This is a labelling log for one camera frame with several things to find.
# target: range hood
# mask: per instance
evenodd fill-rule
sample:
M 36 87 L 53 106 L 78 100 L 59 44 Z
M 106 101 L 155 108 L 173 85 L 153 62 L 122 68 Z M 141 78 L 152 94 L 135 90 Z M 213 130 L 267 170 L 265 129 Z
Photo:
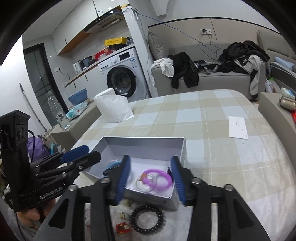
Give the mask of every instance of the range hood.
M 118 6 L 103 14 L 102 16 L 96 18 L 94 21 L 92 21 L 89 25 L 87 25 L 84 28 L 84 31 L 90 34 L 99 33 L 122 19 L 124 19 L 124 15 L 121 10 L 121 7 Z

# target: white pillow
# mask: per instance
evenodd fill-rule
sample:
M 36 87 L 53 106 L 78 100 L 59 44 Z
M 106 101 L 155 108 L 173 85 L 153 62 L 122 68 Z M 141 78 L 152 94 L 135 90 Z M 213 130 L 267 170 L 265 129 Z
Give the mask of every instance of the white pillow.
M 293 64 L 293 63 L 291 63 L 291 62 L 288 62 L 288 61 L 285 61 L 285 60 L 283 60 L 283 59 L 281 59 L 281 58 L 279 58 L 279 57 L 275 57 L 274 60 L 275 60 L 277 63 L 281 64 L 282 66 L 284 66 L 284 67 L 288 68 L 289 70 L 293 71 L 293 66 L 294 66 L 295 64 Z

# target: purple bangle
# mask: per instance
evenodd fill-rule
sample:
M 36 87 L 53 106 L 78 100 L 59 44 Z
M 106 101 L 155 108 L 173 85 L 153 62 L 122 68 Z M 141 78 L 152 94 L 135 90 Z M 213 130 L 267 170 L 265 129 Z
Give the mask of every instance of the purple bangle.
M 150 172 L 156 172 L 159 175 L 163 176 L 167 180 L 168 184 L 166 186 L 163 186 L 163 187 L 158 187 L 157 183 L 150 182 L 148 180 L 148 178 L 147 178 L 147 174 L 150 173 Z M 169 174 L 167 174 L 165 171 L 162 171 L 162 170 L 159 170 L 159 169 L 148 169 L 148 170 L 146 170 L 145 172 L 142 173 L 141 180 L 142 180 L 142 182 L 144 184 L 149 185 L 152 189 L 154 189 L 156 191 L 167 190 L 167 189 L 169 189 L 169 187 L 173 183 L 171 176 Z

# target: plastic bottle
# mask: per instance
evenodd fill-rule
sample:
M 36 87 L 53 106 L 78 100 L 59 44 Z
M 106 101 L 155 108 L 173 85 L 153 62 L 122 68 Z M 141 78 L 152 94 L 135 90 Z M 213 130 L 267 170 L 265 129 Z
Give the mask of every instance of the plastic bottle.
M 51 91 L 47 92 L 46 95 L 48 97 L 47 102 L 52 111 L 52 114 L 57 119 L 57 122 L 61 126 L 61 128 L 63 130 L 66 130 L 70 126 L 70 121 L 67 118 L 63 108 Z

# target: plaid bed sheet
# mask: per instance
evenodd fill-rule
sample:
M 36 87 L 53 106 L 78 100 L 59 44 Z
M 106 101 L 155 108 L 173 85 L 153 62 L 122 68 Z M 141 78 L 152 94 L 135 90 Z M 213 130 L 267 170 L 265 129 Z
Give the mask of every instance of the plaid bed sheet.
M 189 92 L 130 105 L 134 118 L 106 123 L 101 116 L 74 148 L 86 144 L 92 150 L 103 136 L 185 137 L 188 159 L 185 167 L 208 184 L 233 184 L 271 240 L 285 240 L 296 224 L 295 172 L 273 129 L 241 93 Z M 229 138 L 228 116 L 245 118 L 247 140 Z M 76 183 L 83 183 L 83 179 L 85 182 L 85 178 L 81 175 Z M 181 217 L 185 213 L 188 221 L 184 222 L 184 218 L 178 221 L 176 215 Z M 188 209 L 181 207 L 163 233 L 150 238 L 136 235 L 133 240 L 186 240 L 190 215 Z M 165 229 L 174 226 L 182 231 L 165 236 L 171 233 Z

